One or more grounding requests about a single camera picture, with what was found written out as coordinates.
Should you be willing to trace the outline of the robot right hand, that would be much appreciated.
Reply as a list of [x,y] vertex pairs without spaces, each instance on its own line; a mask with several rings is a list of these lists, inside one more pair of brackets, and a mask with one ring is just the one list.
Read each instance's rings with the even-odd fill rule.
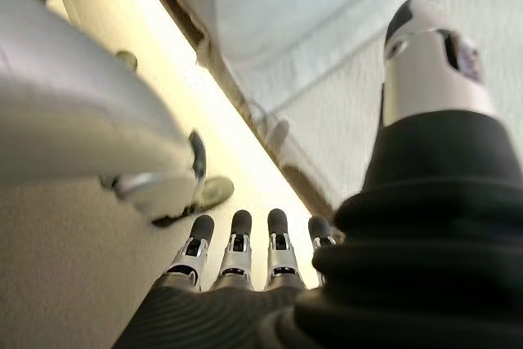
[[361,191],[308,231],[307,289],[286,214],[268,214],[265,288],[239,210],[217,278],[201,274],[214,222],[198,217],[117,348],[519,348],[522,170],[481,58],[428,0],[407,0],[384,42],[378,130]]

